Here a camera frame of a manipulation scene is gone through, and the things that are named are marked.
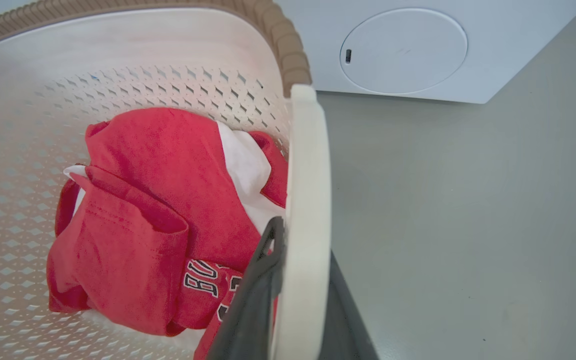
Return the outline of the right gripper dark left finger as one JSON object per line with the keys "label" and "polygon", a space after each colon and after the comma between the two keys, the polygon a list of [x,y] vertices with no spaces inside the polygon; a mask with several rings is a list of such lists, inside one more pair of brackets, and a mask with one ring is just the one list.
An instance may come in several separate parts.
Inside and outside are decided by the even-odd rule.
{"label": "right gripper dark left finger", "polygon": [[284,219],[270,219],[206,355],[208,360],[269,360],[275,299],[282,288]]}

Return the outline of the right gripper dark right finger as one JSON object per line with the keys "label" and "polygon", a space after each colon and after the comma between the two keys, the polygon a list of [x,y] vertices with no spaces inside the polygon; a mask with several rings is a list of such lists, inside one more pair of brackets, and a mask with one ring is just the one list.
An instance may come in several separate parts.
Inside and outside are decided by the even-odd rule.
{"label": "right gripper dark right finger", "polygon": [[330,253],[329,287],[320,360],[377,360],[374,343],[345,276]]}

